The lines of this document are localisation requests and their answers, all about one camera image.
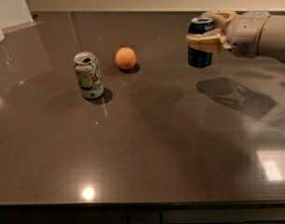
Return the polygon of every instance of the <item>can lid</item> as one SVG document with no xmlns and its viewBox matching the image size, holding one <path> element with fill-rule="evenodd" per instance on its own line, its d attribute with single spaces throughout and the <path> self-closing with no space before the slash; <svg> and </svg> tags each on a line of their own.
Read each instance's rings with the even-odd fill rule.
<svg viewBox="0 0 285 224">
<path fill-rule="evenodd" d="M 95 55 L 89 51 L 83 51 L 77 54 L 74 58 L 74 62 L 77 64 L 88 64 L 95 60 Z"/>
<path fill-rule="evenodd" d="M 193 18 L 191 19 L 191 22 L 194 24 L 208 24 L 213 22 L 214 20 L 211 18 L 206 18 L 206 17 L 197 17 L 197 18 Z"/>
</svg>

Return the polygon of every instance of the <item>dark gray countertop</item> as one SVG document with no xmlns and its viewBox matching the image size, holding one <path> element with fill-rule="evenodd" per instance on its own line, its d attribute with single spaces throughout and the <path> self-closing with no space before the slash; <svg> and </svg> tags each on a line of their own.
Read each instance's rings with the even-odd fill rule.
<svg viewBox="0 0 285 224">
<path fill-rule="evenodd" d="M 285 64 L 187 64 L 186 13 L 39 13 L 0 44 L 0 204 L 285 201 Z M 135 72 L 114 64 L 135 50 Z M 73 57 L 99 59 L 81 97 Z M 94 196 L 83 197 L 91 188 Z"/>
</svg>

